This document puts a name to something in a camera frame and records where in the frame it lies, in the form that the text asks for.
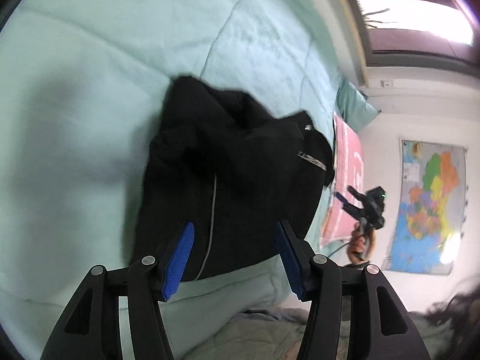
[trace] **map of china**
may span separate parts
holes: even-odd
[[[452,165],[452,154],[434,154],[425,167],[422,188],[409,191],[410,204],[406,207],[406,221],[416,239],[438,234],[440,242],[447,239],[452,229],[446,218],[449,194],[460,184],[458,173]]]

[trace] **metal screw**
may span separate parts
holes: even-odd
[[[313,261],[317,264],[325,264],[327,262],[327,257],[325,257],[323,254],[316,254],[313,256]]]
[[[145,256],[142,258],[142,264],[144,266],[151,266],[155,262],[154,256]]]
[[[380,272],[380,268],[376,265],[370,264],[367,266],[367,272],[372,275],[376,275]]]
[[[99,265],[94,266],[90,272],[93,276],[98,276],[103,272],[103,267]]]

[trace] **bright sky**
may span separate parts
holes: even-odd
[[[428,31],[453,42],[472,44],[473,31],[457,9],[423,0],[357,0],[363,13],[390,8],[370,15],[372,20],[395,23],[372,23],[378,28]]]

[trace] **colorful map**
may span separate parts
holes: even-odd
[[[465,207],[465,149],[402,141],[397,225],[383,269],[450,274]]]

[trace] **black cable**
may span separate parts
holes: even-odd
[[[338,247],[337,249],[335,249],[333,252],[331,252],[327,258],[330,258],[332,257],[335,253],[337,253],[340,249],[344,248],[345,246],[348,246],[350,244],[352,244],[353,242],[355,242],[357,239],[359,239],[360,237],[363,237],[363,234],[360,234],[358,237],[355,237],[354,239],[352,239],[350,242],[347,242],[346,244],[343,244],[342,246]]]

